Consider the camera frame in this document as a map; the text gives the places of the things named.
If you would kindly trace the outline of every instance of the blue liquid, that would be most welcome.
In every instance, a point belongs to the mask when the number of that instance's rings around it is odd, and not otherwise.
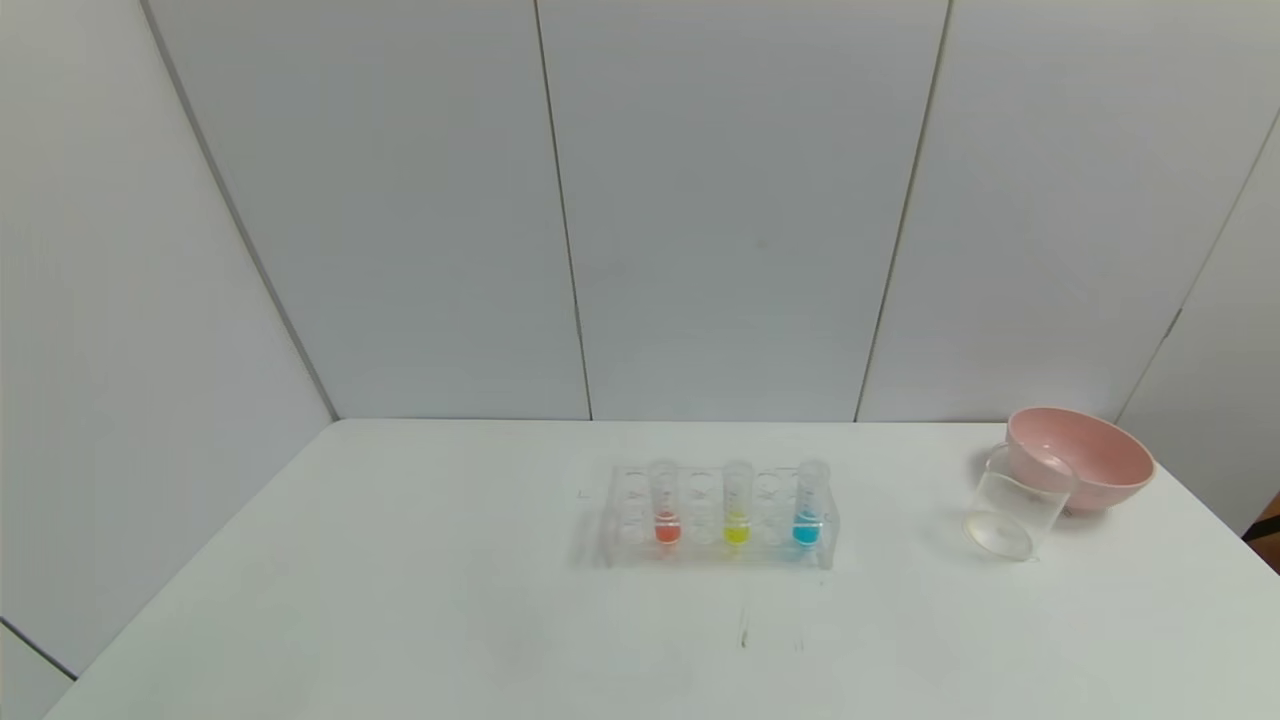
[[[796,538],[797,543],[817,544],[820,534],[822,525],[818,524],[817,518],[805,512],[796,515],[796,524],[791,530],[791,537]]]

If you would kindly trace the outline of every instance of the test tube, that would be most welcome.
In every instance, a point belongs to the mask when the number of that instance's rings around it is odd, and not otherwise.
[[[817,544],[822,537],[823,500],[829,478],[831,469],[822,460],[808,460],[796,470],[796,519],[791,537],[800,544]]]
[[[649,465],[649,497],[653,500],[653,534],[658,542],[672,544],[680,539],[680,470],[671,460]]]
[[[724,465],[724,542],[745,544],[751,539],[751,486],[755,469],[736,460]]]

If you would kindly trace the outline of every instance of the panel seam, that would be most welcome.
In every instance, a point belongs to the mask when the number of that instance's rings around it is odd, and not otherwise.
[[[911,159],[911,173],[906,178],[906,195],[902,196],[902,213],[897,218],[897,234],[893,237],[893,252],[884,273],[884,291],[881,293],[879,309],[876,313],[876,329],[872,331],[872,345],[867,348],[867,364],[863,366],[863,382],[858,388],[858,402],[854,406],[854,421],[863,413],[863,400],[867,397],[867,383],[872,377],[872,363],[876,359],[876,343],[879,341],[881,324],[884,322],[884,305],[888,302],[888,290],[893,284],[893,270],[897,268],[897,252],[902,246],[902,231],[906,227],[906,213],[911,206],[911,193],[915,192],[915,176],[920,169],[920,155],[924,151],[925,133],[929,128],[929,115],[933,111],[933,95],[938,87],[938,74],[942,72],[942,55],[947,47],[947,31],[951,28],[951,8],[955,0],[947,0],[947,10],[942,17],[942,32],[938,33],[938,55],[933,60],[933,76],[929,78],[929,94],[924,99],[924,114],[920,117],[920,135],[915,141],[915,156]]]
[[[556,160],[556,190],[559,192],[561,223],[564,228],[564,258],[568,261],[568,284],[570,292],[573,296],[573,324],[577,327],[577,351],[582,363],[582,389],[586,393],[586,419],[594,420],[595,413],[591,409],[591,382],[586,369],[586,341],[582,338],[582,311],[577,302],[577,277],[573,273],[573,243],[568,240],[568,206],[564,202],[564,176],[561,172],[559,141],[556,137],[556,113],[552,110],[552,81],[550,73],[547,72],[547,47],[543,44],[543,15],[541,9],[538,6],[538,0],[532,1],[534,26],[538,31],[538,56],[543,65],[543,91],[547,95],[547,120],[552,133],[552,156]]]
[[[45,662],[52,665],[54,669],[56,669],[59,673],[61,673],[63,675],[67,675],[67,678],[70,679],[70,682],[74,683],[76,680],[79,680],[79,676],[77,676],[76,673],[72,673],[70,669],[67,667],[65,665],[63,665],[61,662],[59,662],[56,657],[54,657],[52,655],[49,655],[47,652],[45,652],[45,648],[42,648],[38,644],[36,644],[29,637],[27,637],[27,633],[23,633],[22,630],[19,630],[6,618],[0,616],[0,626],[4,626],[4,629],[6,629],[10,633],[13,633],[13,637],[15,637],[19,641],[22,641],[22,644],[29,647],[32,652],[35,652],[36,655],[38,655],[41,657],[41,660],[44,660]]]
[[[1147,379],[1147,373],[1151,372],[1151,366],[1156,364],[1156,356],[1160,355],[1160,348],[1165,346],[1165,341],[1169,336],[1174,333],[1174,325],[1181,319],[1183,309],[1187,307],[1187,301],[1190,300],[1192,293],[1196,292],[1196,283],[1199,282],[1201,275],[1204,274],[1204,268],[1208,266],[1210,259],[1213,256],[1213,251],[1217,250],[1217,245],[1222,241],[1222,236],[1226,234],[1226,225],[1231,223],[1231,215],[1235,214],[1235,208],[1240,204],[1240,199],[1244,197],[1244,188],[1249,186],[1249,181],[1253,179],[1253,173],[1258,169],[1258,163],[1262,161],[1262,152],[1266,151],[1267,143],[1271,142],[1271,136],[1275,133],[1276,123],[1280,123],[1280,108],[1276,109],[1275,117],[1271,118],[1271,127],[1267,128],[1266,135],[1262,136],[1262,145],[1258,146],[1257,155],[1253,156],[1253,164],[1249,165],[1249,172],[1244,174],[1244,182],[1240,183],[1240,190],[1235,193],[1235,199],[1231,200],[1231,208],[1228,209],[1226,215],[1222,218],[1222,224],[1217,228],[1217,234],[1213,236],[1213,243],[1208,246],[1208,252],[1204,254],[1204,260],[1201,261],[1201,266],[1196,270],[1196,277],[1192,278],[1192,284],[1187,288],[1187,293],[1183,295],[1183,301],[1178,305],[1178,311],[1174,313],[1174,319],[1169,323],[1169,329],[1165,331],[1165,336],[1160,338],[1156,343],[1156,350],[1147,359],[1147,364],[1142,368],[1142,374],[1138,375],[1138,382],[1133,383],[1133,388],[1129,395],[1124,398],[1124,405],[1120,406],[1120,411],[1116,413],[1116,423],[1124,418],[1125,410],[1129,409],[1129,404],[1138,395],[1138,388],[1142,387],[1142,380]]]
[[[307,355],[306,347],[302,346],[302,338],[293,327],[293,322],[289,320],[289,314],[284,311],[284,304],[280,301],[280,295],[275,291],[275,286],[271,284],[271,278],[266,274],[266,268],[262,265],[262,258],[253,246],[253,241],[248,234],[248,228],[244,225],[244,219],[241,218],[239,210],[232,200],[227,179],[223,177],[218,163],[214,160],[212,150],[209,146],[205,132],[200,127],[200,120],[196,119],[196,110],[187,95],[187,88],[182,85],[182,78],[178,77],[178,67],[173,61],[173,55],[169,53],[169,46],[164,41],[164,36],[160,35],[160,24],[156,20],[155,12],[151,9],[151,1],[138,1],[142,5],[142,14],[146,15],[147,27],[151,29],[151,37],[156,42],[156,50],[160,51],[160,61],[164,63],[165,72],[169,74],[169,82],[173,85],[174,92],[178,94],[178,102],[182,105],[183,114],[187,115],[187,124],[191,126],[191,132],[196,136],[196,145],[200,146],[200,154],[204,155],[205,164],[209,167],[209,173],[214,177],[214,184],[218,186],[218,193],[223,199],[223,205],[227,206],[227,211],[232,217],[232,223],[236,225],[236,232],[239,233],[241,242],[244,245],[244,250],[248,252],[250,260],[253,263],[253,268],[257,270],[257,275],[262,281],[262,286],[266,288],[266,295],[271,299],[271,304],[275,306],[275,313],[279,315],[280,323],[284,324],[284,332],[289,336],[289,341],[293,343],[293,350],[298,354],[298,359],[302,361],[302,366],[307,372],[307,375],[311,377],[311,383],[320,395],[320,401],[324,402],[325,410],[329,411],[329,419],[332,421],[337,421],[339,419],[338,410],[334,407],[333,400],[329,398],[328,391],[325,391],[324,384],[320,382],[320,374],[316,373],[315,365],[311,363],[311,357]]]

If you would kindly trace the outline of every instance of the pink bowl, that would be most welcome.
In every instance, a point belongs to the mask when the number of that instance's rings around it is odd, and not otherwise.
[[[1034,454],[1044,448],[1065,460],[1080,477],[1066,506],[1105,510],[1144,488],[1156,477],[1151,452],[1120,428],[1084,413],[1061,407],[1028,407],[1009,418],[1011,448]]]

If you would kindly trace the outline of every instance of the yellow liquid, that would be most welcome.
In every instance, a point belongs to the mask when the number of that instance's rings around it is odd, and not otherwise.
[[[724,542],[730,544],[746,544],[751,539],[751,527],[746,524],[746,515],[730,512],[724,518]]]

